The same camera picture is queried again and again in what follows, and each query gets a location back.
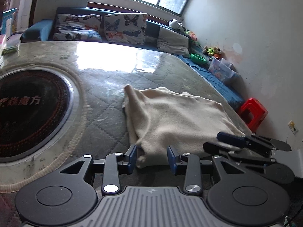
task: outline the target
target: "sofa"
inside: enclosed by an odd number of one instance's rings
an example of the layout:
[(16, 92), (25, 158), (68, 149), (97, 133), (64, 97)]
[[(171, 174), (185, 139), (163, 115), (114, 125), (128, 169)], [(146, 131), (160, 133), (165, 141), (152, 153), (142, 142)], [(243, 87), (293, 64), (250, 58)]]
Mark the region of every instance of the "sofa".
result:
[[(102, 16), (101, 23), (104, 24), (104, 16), (107, 14), (113, 14), (118, 13), (115, 11), (109, 11), (109, 10), (103, 10), (103, 9), (96, 9), (96, 8), (72, 8), (72, 7), (58, 7), (55, 15), (55, 19), (57, 18), (57, 14), (60, 13), (66, 13), (66, 14), (72, 14), (72, 15), (88, 15), (88, 14), (97, 14)], [(43, 19), (36, 24), (29, 27), (21, 36), (21, 43), (27, 43), (27, 42), (36, 42), (36, 41), (52, 41), (53, 34), (54, 34), (54, 19)], [(166, 25), (147, 20), (146, 21), (146, 39), (145, 39), (145, 45), (133, 45), (133, 44), (121, 44), (121, 43), (115, 43), (119, 45), (126, 45), (126, 46), (132, 46), (142, 49), (148, 49), (153, 51), (159, 51), (157, 49), (157, 39), (159, 36), (159, 30), (160, 27), (165, 27), (170, 30), (175, 31), (172, 28), (169, 28)], [(107, 41), (106, 38), (102, 38), (103, 43), (110, 43)]]

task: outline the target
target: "beige cloth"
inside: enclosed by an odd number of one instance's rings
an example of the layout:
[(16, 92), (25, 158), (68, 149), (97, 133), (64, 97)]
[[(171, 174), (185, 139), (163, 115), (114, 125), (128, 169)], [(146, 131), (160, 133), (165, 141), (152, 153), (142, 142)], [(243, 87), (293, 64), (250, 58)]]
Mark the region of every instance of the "beige cloth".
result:
[(167, 88), (133, 89), (125, 86), (125, 113), (130, 144), (138, 145), (137, 166), (167, 165), (167, 146), (180, 154), (200, 157), (205, 142), (218, 142), (220, 131), (244, 135), (231, 122), (222, 105), (187, 92)]

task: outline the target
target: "triangular cutout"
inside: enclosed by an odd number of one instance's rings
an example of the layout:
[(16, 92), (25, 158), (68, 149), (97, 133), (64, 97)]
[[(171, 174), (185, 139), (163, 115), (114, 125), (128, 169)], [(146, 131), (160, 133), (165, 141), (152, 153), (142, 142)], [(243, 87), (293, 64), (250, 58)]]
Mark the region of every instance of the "triangular cutout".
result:
[(60, 173), (63, 173), (63, 174), (78, 174), (81, 167), (83, 166), (83, 164), (84, 164), (84, 161), (78, 161), (77, 163), (74, 163), (70, 167), (60, 171)]
[(225, 170), (225, 172), (227, 174), (242, 174), (244, 173), (243, 171), (240, 171), (238, 168), (234, 167), (233, 165), (225, 162), (225, 161), (221, 161), (221, 164)]

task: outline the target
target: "electrical socket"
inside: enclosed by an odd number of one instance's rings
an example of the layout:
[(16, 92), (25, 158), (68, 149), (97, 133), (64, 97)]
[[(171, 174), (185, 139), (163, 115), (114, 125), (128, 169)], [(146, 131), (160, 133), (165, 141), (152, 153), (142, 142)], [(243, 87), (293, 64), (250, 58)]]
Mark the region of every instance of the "electrical socket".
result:
[(298, 129), (292, 120), (288, 123), (288, 127), (291, 129), (292, 133), (296, 134), (298, 132)]

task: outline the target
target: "ribbed surface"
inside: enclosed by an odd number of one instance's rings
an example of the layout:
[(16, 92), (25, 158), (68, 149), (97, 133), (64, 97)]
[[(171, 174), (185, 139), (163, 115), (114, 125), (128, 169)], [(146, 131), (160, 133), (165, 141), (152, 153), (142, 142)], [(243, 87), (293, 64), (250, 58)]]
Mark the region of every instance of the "ribbed surface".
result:
[(196, 196), (177, 187), (127, 187), (120, 195), (106, 196), (79, 227), (223, 227)]

